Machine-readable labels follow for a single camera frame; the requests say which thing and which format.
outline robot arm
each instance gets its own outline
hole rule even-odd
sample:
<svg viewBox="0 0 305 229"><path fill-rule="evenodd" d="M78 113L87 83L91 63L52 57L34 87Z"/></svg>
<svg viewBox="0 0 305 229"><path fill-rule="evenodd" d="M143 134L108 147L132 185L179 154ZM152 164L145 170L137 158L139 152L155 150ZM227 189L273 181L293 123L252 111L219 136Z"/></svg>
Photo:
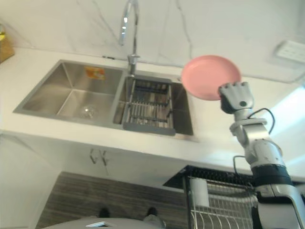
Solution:
<svg viewBox="0 0 305 229"><path fill-rule="evenodd" d="M305 205L282 159L281 148L265 128L263 118L249 118L254 98L247 82L227 83L219 88L221 109L234 114L230 130L245 151L257 193L253 209L254 228L305 229Z"/></svg>

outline pink plate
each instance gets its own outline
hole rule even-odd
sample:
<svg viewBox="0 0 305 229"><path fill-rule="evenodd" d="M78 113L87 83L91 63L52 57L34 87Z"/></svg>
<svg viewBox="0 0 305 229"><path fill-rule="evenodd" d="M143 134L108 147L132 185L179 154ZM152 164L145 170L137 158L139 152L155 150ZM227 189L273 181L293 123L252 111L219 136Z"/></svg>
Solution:
<svg viewBox="0 0 305 229"><path fill-rule="evenodd" d="M238 68L221 56L200 56L188 62L182 71L182 84L193 96L219 100L218 87L241 81Z"/></svg>

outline chrome faucet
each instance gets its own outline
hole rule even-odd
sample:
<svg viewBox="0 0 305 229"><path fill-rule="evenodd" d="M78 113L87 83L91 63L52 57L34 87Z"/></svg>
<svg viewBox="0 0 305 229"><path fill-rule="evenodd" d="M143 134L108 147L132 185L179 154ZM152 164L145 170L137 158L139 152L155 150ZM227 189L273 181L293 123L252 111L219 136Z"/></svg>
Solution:
<svg viewBox="0 0 305 229"><path fill-rule="evenodd" d="M123 12L122 23L121 23L121 33L120 33L120 45L124 45L126 31L127 31L127 24L129 22L129 14L133 7L134 10L134 33L133 33L133 48L132 54L129 54L128 57L128 72L130 76L134 76L136 64L138 58L140 56L137 55L137 32L138 32L138 22L139 22L139 4L138 0L128 0Z"/></svg>

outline marble wall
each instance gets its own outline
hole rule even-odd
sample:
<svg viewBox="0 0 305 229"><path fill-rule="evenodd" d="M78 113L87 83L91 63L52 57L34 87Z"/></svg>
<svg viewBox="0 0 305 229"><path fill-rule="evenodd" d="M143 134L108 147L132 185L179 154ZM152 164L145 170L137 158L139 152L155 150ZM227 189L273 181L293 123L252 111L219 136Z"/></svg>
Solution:
<svg viewBox="0 0 305 229"><path fill-rule="evenodd" d="M118 44L126 0L0 0L16 47L126 58ZM283 40L305 43L304 0L139 0L140 60L183 66L206 54L234 61L244 75L293 81L304 64L274 56Z"/></svg>

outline cabinet handle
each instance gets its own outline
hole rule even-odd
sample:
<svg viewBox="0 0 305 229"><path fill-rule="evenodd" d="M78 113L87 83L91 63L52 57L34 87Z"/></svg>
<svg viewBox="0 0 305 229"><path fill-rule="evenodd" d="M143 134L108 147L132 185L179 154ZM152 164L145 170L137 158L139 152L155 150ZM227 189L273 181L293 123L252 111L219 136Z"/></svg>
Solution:
<svg viewBox="0 0 305 229"><path fill-rule="evenodd" d="M106 173L107 173L107 176L109 176L109 172L108 172L108 168L107 168L107 163L108 163L108 160L106 159L106 150L103 151L103 154L102 154L102 151L99 150L100 152L100 156L101 156L101 159L102 159L102 162L105 166L105 169L106 169Z"/></svg>
<svg viewBox="0 0 305 229"><path fill-rule="evenodd" d="M90 151L90 159L91 159L92 163L94 163L94 164L96 164L96 162L98 160L97 157L95 157L95 158L93 157L93 149L91 149L91 151Z"/></svg>

